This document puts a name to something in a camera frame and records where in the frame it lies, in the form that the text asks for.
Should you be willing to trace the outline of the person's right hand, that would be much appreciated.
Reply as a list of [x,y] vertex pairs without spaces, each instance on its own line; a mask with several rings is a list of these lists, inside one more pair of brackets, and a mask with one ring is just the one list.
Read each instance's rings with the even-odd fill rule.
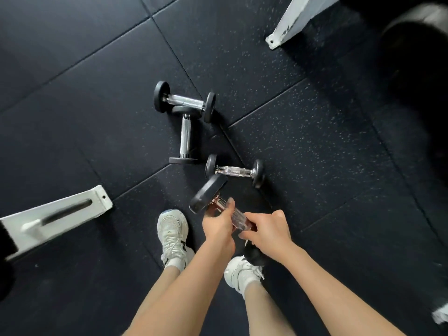
[[254,245],[271,259],[283,263],[288,248],[293,244],[283,210],[272,214],[246,212],[245,216],[260,234],[260,242]]

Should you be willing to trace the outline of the black dumbbell with chrome handle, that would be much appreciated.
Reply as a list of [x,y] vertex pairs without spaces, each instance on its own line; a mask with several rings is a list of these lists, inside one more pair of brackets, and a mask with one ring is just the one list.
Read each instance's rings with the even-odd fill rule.
[[[195,214],[209,208],[217,210],[219,213],[224,211],[227,207],[227,201],[221,197],[221,190],[227,181],[228,179],[225,175],[213,175],[190,200],[190,210]],[[238,208],[234,209],[231,220],[237,230],[256,231],[255,224],[238,210]],[[265,266],[269,260],[251,241],[245,242],[244,257],[254,266]]]

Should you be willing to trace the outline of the person's left forearm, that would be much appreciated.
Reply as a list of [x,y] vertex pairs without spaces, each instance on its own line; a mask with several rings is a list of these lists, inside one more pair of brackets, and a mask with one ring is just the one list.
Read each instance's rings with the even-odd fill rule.
[[162,296],[123,336],[198,336],[231,256],[205,241]]

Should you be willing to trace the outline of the person's right forearm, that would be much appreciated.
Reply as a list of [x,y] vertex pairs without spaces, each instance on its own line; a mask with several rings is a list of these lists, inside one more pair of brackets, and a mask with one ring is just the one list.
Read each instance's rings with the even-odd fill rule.
[[279,262],[306,293],[331,336],[406,336],[293,242]]

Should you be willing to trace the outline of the person's right white sneaker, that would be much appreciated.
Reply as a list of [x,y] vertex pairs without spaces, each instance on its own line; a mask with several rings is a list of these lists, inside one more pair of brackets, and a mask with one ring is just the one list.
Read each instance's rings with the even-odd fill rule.
[[264,279],[262,266],[252,265],[244,256],[230,260],[224,271],[224,280],[245,299],[245,289],[252,282],[261,283]]

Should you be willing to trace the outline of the person's white sneaker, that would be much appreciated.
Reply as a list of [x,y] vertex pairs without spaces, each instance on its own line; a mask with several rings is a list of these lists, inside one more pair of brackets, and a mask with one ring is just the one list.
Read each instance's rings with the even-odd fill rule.
[[185,270],[195,252],[186,245],[189,226],[186,217],[178,209],[162,212],[157,222],[158,238],[162,246],[161,261],[164,267],[174,266]]
[[244,256],[230,260],[224,271],[224,280],[245,299],[245,289],[252,282],[261,283],[264,279],[262,266],[252,265]]

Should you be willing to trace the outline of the person's left white sneaker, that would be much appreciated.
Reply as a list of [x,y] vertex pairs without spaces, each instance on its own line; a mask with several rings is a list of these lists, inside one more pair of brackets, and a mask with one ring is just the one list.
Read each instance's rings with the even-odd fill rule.
[[162,246],[161,261],[164,267],[174,266],[185,270],[195,252],[186,245],[189,226],[186,217],[178,209],[162,212],[157,222],[158,238]]

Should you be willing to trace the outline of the person's right leg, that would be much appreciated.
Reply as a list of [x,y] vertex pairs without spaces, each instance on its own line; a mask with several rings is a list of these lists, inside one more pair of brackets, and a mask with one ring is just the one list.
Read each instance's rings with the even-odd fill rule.
[[249,336],[296,336],[277,304],[258,281],[244,291]]

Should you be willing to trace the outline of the person's leg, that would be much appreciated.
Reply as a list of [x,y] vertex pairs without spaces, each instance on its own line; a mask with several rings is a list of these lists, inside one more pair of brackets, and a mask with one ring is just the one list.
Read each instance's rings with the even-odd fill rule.
[[244,291],[249,336],[296,336],[277,304],[258,281]]
[[154,283],[143,302],[139,306],[136,315],[132,319],[131,324],[137,321],[137,319],[146,312],[162,294],[167,290],[167,288],[176,280],[180,275],[181,271],[176,266],[167,266],[164,268],[160,274],[158,280]]

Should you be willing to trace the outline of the large black chrome dumbbell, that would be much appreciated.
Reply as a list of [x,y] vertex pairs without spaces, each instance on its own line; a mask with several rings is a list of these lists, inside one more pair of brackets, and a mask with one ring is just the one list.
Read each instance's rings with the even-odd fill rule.
[[154,89],[154,108],[159,113],[170,112],[175,106],[187,106],[199,110],[203,114],[203,120],[209,124],[212,122],[216,105],[216,94],[210,92],[205,101],[188,98],[171,93],[169,84],[159,81]]
[[196,164],[197,158],[190,156],[190,140],[191,140],[191,126],[193,119],[200,119],[202,117],[201,110],[190,106],[174,106],[171,111],[174,115],[182,115],[182,129],[180,142],[180,156],[170,157],[170,164]]

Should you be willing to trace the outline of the person's left leg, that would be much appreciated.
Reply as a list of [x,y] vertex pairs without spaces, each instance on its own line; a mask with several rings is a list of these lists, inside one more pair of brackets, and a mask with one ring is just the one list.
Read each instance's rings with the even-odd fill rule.
[[181,271],[176,266],[167,266],[164,268],[160,274],[158,280],[154,283],[143,302],[139,306],[136,315],[132,319],[131,324],[137,321],[137,319],[146,312],[162,294],[167,290],[167,288],[176,280],[180,275]]

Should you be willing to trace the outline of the white object at edge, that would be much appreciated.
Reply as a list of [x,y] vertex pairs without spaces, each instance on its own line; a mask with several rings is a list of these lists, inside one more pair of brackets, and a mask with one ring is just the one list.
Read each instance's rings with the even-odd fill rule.
[[438,325],[448,323],[448,302],[434,310],[431,316]]

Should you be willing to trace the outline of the black machine part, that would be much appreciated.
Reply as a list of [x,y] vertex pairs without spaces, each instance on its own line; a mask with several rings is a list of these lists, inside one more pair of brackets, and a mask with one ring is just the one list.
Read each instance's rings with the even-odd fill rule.
[[18,251],[13,238],[0,220],[0,301],[4,300],[15,283],[14,267],[7,258]]

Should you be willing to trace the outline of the white slotted machine frame foot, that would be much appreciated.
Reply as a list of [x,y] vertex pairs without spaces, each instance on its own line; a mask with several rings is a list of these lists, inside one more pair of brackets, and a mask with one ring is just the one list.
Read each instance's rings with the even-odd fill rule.
[[96,219],[113,203],[103,186],[65,197],[47,204],[0,218],[0,227],[7,233],[12,251],[4,257],[7,261],[45,244],[90,220]]

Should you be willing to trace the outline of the white machine frame leg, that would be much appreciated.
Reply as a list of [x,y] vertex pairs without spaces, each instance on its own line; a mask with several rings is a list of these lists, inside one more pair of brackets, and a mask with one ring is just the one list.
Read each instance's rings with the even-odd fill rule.
[[292,0],[274,31],[265,41],[271,50],[301,32],[311,19],[339,0]]

